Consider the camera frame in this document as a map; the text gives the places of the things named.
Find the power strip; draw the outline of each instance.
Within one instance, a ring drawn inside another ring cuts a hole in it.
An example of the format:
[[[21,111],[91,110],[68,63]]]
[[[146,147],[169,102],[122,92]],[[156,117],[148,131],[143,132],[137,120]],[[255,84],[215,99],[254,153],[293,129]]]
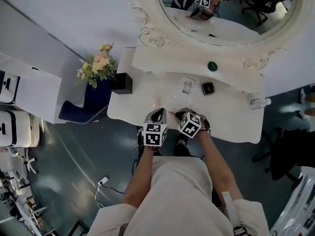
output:
[[[102,178],[97,185],[98,186],[102,186],[104,183],[106,183],[109,180],[109,176],[105,176],[104,178]]]

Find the flower bouquet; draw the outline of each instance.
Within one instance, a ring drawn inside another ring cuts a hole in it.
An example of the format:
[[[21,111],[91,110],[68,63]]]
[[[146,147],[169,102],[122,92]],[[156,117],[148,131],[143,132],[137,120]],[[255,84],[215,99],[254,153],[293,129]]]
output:
[[[99,52],[95,55],[90,55],[86,61],[80,59],[83,66],[78,70],[77,77],[88,82],[94,89],[97,87],[96,80],[115,79],[115,63],[116,61],[109,54],[113,49],[114,44],[101,45]]]

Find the green round cap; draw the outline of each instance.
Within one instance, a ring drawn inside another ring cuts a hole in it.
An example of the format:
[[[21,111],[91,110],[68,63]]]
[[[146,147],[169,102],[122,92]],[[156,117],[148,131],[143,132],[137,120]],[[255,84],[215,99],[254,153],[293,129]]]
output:
[[[210,61],[210,62],[208,63],[208,69],[209,69],[210,71],[212,71],[212,72],[215,72],[215,71],[217,71],[217,69],[218,69],[218,65],[217,65],[216,63],[214,63],[213,61]]]

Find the small black square box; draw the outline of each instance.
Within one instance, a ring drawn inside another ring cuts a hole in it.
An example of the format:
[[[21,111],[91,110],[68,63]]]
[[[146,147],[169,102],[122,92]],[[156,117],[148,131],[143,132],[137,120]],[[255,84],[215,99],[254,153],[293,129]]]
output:
[[[132,78],[127,73],[116,73],[117,81],[111,80],[110,90],[116,94],[132,94]]]
[[[212,82],[206,82],[202,84],[201,87],[204,95],[215,93],[215,86]]]

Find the white sneaker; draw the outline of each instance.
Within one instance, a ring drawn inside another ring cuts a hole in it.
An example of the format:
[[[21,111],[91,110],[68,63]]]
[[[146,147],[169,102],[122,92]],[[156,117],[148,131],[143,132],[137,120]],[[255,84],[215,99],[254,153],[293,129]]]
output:
[[[301,91],[300,91],[300,102],[301,102],[301,104],[305,103],[305,97],[306,97],[306,94],[304,92],[304,89],[302,88]]]
[[[304,114],[304,110],[300,110],[299,111],[299,115],[302,119],[305,119],[306,118],[306,115]]]

